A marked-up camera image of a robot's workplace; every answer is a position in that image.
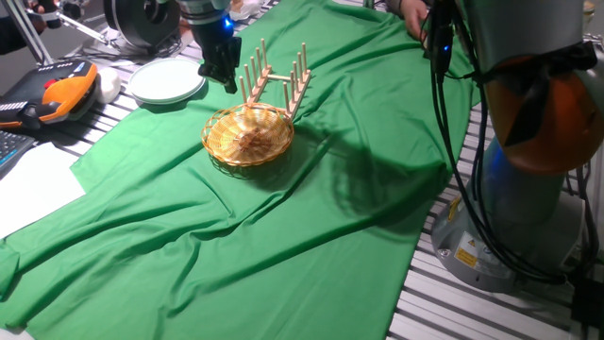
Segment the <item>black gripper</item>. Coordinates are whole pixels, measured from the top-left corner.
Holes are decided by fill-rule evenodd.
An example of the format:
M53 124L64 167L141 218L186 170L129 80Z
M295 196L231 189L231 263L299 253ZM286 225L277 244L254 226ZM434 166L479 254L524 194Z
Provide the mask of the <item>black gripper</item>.
M198 74L212 80L227 80L225 91L235 94L238 91L235 69L239 66L242 39L234 35L232 21L220 18L202 25L191 25L191 30L203 52Z

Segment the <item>hand with brown sleeve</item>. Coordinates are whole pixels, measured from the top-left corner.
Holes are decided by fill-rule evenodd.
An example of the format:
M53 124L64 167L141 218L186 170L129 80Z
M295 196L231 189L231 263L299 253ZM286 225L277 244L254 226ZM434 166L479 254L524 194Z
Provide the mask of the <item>hand with brown sleeve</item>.
M422 23L428 17L427 5L423 0L401 0L401 14L405 20L407 32L416 40L423 40L426 36Z

